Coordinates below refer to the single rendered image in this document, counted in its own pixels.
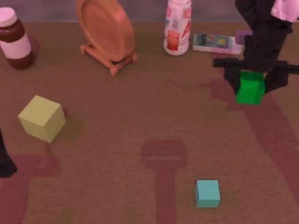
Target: wooden table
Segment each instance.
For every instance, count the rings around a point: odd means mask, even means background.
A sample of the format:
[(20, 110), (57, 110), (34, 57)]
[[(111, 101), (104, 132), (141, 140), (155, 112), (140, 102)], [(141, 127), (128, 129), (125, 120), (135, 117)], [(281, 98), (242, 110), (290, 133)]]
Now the wooden table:
[[(40, 43), (28, 70), (12, 69), (0, 56), (0, 127), (19, 168), (0, 180), (1, 223), (159, 223), (155, 171), (141, 158), (145, 142), (157, 139), (186, 147), (169, 198), (176, 208), (171, 224), (299, 223), (299, 77), (258, 106), (237, 105), (223, 70), (212, 68), (215, 55), (169, 56), (163, 24), (134, 27), (138, 60), (116, 78), (80, 53), (78, 24), (26, 24)], [(241, 28), (202, 23), (192, 31), (233, 35)], [(299, 64), (298, 38), (295, 24), (281, 59)], [(17, 119), (35, 95), (68, 111), (48, 149)], [(195, 208), (199, 179), (219, 180), (218, 208)], [(171, 187), (171, 176), (165, 184)]]

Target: yellow cube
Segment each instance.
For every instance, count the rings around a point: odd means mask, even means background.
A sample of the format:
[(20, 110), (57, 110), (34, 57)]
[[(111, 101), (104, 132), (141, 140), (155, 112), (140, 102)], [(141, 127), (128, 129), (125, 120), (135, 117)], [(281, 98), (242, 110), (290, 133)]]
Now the yellow cube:
[(25, 132), (51, 143), (66, 120), (60, 104), (35, 96), (18, 116)]

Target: orange wooden object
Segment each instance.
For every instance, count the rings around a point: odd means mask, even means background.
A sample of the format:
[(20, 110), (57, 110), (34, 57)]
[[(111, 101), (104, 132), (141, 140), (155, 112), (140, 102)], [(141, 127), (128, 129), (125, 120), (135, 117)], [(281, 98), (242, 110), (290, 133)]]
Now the orange wooden object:
[(89, 43), (80, 46), (116, 76), (137, 60), (132, 24), (117, 0), (77, 0), (80, 27)]

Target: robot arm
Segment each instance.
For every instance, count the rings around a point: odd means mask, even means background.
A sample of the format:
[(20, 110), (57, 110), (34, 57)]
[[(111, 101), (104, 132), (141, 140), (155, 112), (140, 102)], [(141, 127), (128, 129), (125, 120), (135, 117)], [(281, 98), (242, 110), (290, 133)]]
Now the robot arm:
[(261, 73), (271, 71), (299, 17), (299, 0), (236, 0), (235, 6), (253, 31), (245, 37), (246, 67)]

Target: purple object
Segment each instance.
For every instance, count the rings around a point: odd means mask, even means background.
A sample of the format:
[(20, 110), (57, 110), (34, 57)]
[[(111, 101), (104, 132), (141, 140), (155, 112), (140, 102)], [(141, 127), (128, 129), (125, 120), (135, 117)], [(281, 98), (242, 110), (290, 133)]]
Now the purple object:
[(245, 44), (245, 36), (253, 35), (251, 30), (237, 30), (235, 33), (235, 43), (236, 44)]

